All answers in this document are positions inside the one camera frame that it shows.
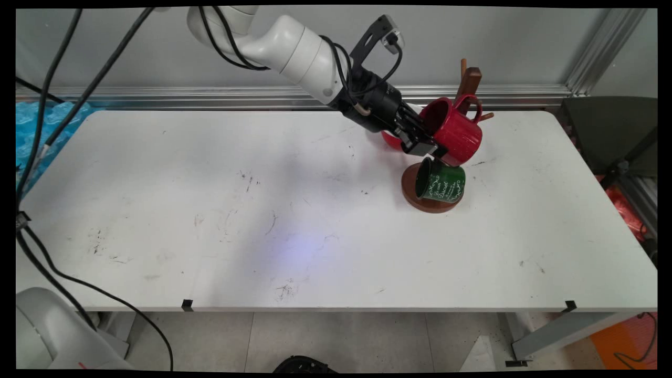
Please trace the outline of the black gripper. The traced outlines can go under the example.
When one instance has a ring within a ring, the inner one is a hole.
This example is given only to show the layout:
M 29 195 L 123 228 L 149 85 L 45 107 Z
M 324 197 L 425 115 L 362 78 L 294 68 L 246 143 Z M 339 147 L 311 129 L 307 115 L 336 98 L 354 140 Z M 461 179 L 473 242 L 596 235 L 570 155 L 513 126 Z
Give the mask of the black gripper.
M 440 159 L 448 153 L 448 148 L 436 138 L 436 131 L 428 130 L 414 105 L 405 104 L 400 91 L 374 72 L 355 69 L 350 89 L 350 96 L 341 89 L 330 102 L 330 108 L 370 132 L 389 131 L 396 135 L 396 131 L 401 131 L 401 148 L 406 154 Z

